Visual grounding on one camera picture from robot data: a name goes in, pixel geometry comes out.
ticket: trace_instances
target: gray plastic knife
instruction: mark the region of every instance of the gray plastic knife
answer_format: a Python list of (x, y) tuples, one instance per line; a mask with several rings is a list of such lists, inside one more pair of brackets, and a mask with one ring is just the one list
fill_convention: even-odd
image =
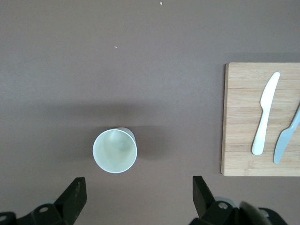
[(274, 153), (274, 163), (279, 163), (281, 160), (281, 157), (285, 151), (285, 148), (287, 147), (294, 131), (296, 130), (298, 124), (300, 122), (300, 104), (298, 106), (298, 109), (295, 113), (295, 116), (290, 124), (290, 126), (283, 130), (281, 134), (279, 135), (279, 138), (277, 140), (277, 144), (275, 147), (275, 153)]

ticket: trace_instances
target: wooden cutting board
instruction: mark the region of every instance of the wooden cutting board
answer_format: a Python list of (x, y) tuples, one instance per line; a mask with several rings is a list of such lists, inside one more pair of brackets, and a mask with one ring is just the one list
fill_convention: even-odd
[[(274, 72), (280, 79), (274, 94), (264, 151), (251, 147), (262, 109), (260, 99)], [(300, 176), (300, 125), (279, 164), (273, 163), (280, 132), (290, 126), (300, 102), (300, 63), (229, 63), (226, 65), (222, 174), (225, 176)]]

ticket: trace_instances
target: paper cup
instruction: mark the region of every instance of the paper cup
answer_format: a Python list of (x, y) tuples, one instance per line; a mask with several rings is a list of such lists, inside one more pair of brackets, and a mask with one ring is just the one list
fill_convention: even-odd
[(104, 131), (94, 142), (93, 156), (101, 169), (109, 173), (122, 173), (135, 163), (135, 136), (125, 127)]

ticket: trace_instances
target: brown table surface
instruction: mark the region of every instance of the brown table surface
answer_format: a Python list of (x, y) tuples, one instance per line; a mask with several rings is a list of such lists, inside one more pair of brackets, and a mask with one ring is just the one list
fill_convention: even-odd
[[(300, 1), (0, 1), (0, 211), (23, 216), (85, 176), (77, 225), (188, 224), (192, 176), (300, 221), (299, 177), (225, 177), (225, 64), (299, 62)], [(92, 157), (125, 126), (138, 159)]]

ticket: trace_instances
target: white plastic knife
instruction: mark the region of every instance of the white plastic knife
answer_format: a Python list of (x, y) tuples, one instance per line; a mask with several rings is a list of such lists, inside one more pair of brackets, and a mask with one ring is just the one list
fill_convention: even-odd
[(290, 126), (283, 130), (281, 134), (279, 135), (279, 138), (277, 140), (277, 144), (275, 147), (275, 153), (274, 153), (274, 163), (279, 163), (281, 160), (281, 157), (285, 151), (285, 148), (287, 147), (294, 131), (296, 130), (298, 124), (300, 122), (300, 104), (298, 106), (298, 109), (295, 113), (294, 119), (292, 120)]
[(269, 79), (262, 93), (262, 98), (260, 101), (262, 107), (262, 117), (252, 145), (252, 153), (257, 156), (261, 155), (263, 152), (269, 114), (279, 77), (280, 73), (275, 72)]

